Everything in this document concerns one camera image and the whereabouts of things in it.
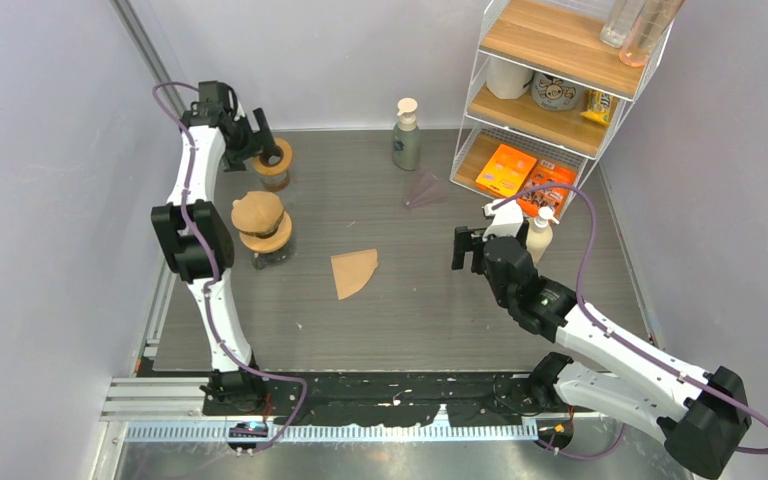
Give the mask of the small wooden ring holder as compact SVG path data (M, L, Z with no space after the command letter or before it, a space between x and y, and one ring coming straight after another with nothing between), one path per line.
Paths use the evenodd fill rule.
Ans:
M293 148L290 143L283 138L275 138L274 148L264 149L253 160L253 167L259 175L276 177L288 173L293 160Z

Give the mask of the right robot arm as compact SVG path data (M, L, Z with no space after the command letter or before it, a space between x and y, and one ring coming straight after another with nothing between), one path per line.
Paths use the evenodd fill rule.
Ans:
M531 373L531 397L544 410L562 404L606 413L661 442L692 473L719 478L751 426L736 407L743 379L725 366L710 372L629 334L574 290L539 275L517 237L454 231L452 269L473 255L497 305L525 331L583 355L607 374L552 352Z

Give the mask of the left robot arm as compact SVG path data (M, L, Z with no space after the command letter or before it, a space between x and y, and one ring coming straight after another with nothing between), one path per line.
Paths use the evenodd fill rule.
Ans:
M254 131L236 92L221 81L194 86L196 100L175 122L182 143L175 184L150 220L169 270L192 295L210 349L210 370L202 386L210 408L227 406L242 414L267 407L266 377L245 338L230 286L234 241L214 204L221 169L242 170L261 152L271 134L262 110Z

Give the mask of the pink glass dripper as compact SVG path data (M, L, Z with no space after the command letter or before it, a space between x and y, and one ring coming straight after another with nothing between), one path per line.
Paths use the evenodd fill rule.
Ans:
M413 210L425 205L444 202L448 198L446 182L427 169L418 169L411 178L403 205Z

